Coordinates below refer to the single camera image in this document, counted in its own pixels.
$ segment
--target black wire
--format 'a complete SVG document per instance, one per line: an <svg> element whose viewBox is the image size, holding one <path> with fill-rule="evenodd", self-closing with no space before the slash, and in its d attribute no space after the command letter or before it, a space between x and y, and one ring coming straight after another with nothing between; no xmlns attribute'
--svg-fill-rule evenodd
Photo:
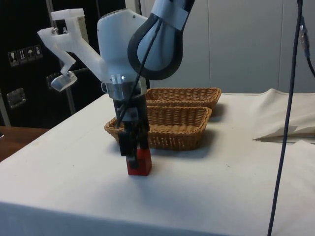
<svg viewBox="0 0 315 236"><path fill-rule="evenodd" d="M144 57L143 57L143 60L142 60L142 63L141 63L140 69L139 69L139 73L138 73L138 75L137 75L137 77L136 77L136 80L135 80L135 83L134 83L134 85L133 85L131 94L130 94L130 96L129 96L127 102L126 102L126 105L125 105L124 108L122 109L122 112L121 112L120 116L117 118L116 127L119 127L119 126L120 126L120 123L122 122L122 120L123 120L123 118L124 118L124 116L125 116L125 113L126 113L128 107L129 107L129 104L130 104L130 102L131 102L131 100L132 100L134 91L135 91L135 89L136 89L136 87L137 87L137 85L138 85L138 82L139 82L139 80L140 80L141 72L142 72L142 70L143 70L143 68L144 68L144 65L145 65L146 60L147 60L148 55L149 55L149 52L150 52L150 50L151 50L151 48L152 48L152 45L153 45L153 43L154 43L154 41L155 41L155 39L156 39L156 37L157 37L157 35L158 35L158 31L159 31L159 29L161 28L161 25L162 25L162 20L159 20L159 22L158 22L158 24L157 24L157 28L156 28L156 30L155 30L155 32L154 32L154 35L153 35L152 39L151 39L151 42L150 42L150 44L149 44L149 46L148 46L148 48L147 48L147 51L146 51L146 53L145 53L145 55L144 55Z"/></svg>
<svg viewBox="0 0 315 236"><path fill-rule="evenodd" d="M313 65L312 65L310 57L307 57L306 60L307 60L307 64L309 65L309 68L310 68L313 76L315 77L315 71L314 71L314 68L313 68Z"/></svg>
<svg viewBox="0 0 315 236"><path fill-rule="evenodd" d="M99 10L99 2L96 0L96 11L97 11L97 17L100 19L100 10Z"/></svg>
<svg viewBox="0 0 315 236"><path fill-rule="evenodd" d="M277 174L274 198L273 198L273 202L272 202L272 210L271 210L271 215L270 215L268 236L271 236L272 227L273 227L273 224L274 224L275 212L276 212L276 206L277 206L277 198L278 198L278 192L279 192L279 185L280 185L282 167L283 167L283 164L284 164L284 154L285 154L285 148L286 148L286 142L287 142L287 134L288 134L288 129L289 129L290 113L291 113L292 100L293 100L294 80L295 80L295 67L296 67L296 54L297 54L297 47L298 47L298 41L299 41L299 30L300 30L300 24L301 24L301 18L302 18L303 0L298 0L298 8L299 8L299 10L298 10L298 17L297 17L295 37L294 37L294 46L293 46L293 57L292 57L292 68L291 68L291 80L290 80L289 99L288 99L287 111L286 111L286 117L285 117L285 123L284 123L282 149L281 149L281 155L280 155L280 162L279 162L279 168L278 168L278 174Z"/></svg>

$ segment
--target red block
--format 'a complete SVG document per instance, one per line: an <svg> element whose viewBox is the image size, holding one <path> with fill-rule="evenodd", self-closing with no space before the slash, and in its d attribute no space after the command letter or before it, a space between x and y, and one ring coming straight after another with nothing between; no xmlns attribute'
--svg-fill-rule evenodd
<svg viewBox="0 0 315 236"><path fill-rule="evenodd" d="M128 174L130 176L147 176L152 167L150 149L138 149L137 158L137 169L131 169L127 161Z"/></svg>

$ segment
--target wooden surface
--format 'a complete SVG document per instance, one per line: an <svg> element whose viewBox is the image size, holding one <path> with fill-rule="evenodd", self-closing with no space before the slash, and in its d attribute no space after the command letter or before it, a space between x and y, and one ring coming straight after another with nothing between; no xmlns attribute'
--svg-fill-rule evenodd
<svg viewBox="0 0 315 236"><path fill-rule="evenodd" d="M21 128L0 126L0 162L14 154L49 129Z"/></svg>

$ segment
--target brown wicker basket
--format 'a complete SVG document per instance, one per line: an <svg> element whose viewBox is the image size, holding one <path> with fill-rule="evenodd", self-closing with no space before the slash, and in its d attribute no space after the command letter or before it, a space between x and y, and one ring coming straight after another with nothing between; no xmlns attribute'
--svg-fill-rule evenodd
<svg viewBox="0 0 315 236"><path fill-rule="evenodd" d="M219 88L151 88L146 98L148 106L209 107L213 110L221 93Z"/></svg>
<svg viewBox="0 0 315 236"><path fill-rule="evenodd" d="M194 150L201 144L204 130L212 110L207 107L148 107L150 124L149 146L157 149ZM105 126L105 130L118 142L116 118Z"/></svg>

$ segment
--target cabinet door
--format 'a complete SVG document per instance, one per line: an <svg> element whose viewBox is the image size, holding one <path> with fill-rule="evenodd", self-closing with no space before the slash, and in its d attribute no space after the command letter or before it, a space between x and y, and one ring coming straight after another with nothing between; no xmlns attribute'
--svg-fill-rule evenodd
<svg viewBox="0 0 315 236"><path fill-rule="evenodd" d="M149 16L154 0L141 0L142 14ZM184 54L179 69L162 81L150 81L151 87L209 87L208 1L197 0L184 30Z"/></svg>
<svg viewBox="0 0 315 236"><path fill-rule="evenodd" d="M308 35L310 40L311 61L315 64L315 1L306 0L303 2L303 15L305 18ZM284 0L283 4L283 29L281 43L281 61L280 61L280 81L279 90L288 92L290 87L291 64L294 33L297 18L297 3L292 0ZM295 74L295 92L315 92L315 78L312 75L304 51L299 42L296 74Z"/></svg>
<svg viewBox="0 0 315 236"><path fill-rule="evenodd" d="M278 88L283 0L209 0L211 86Z"/></svg>

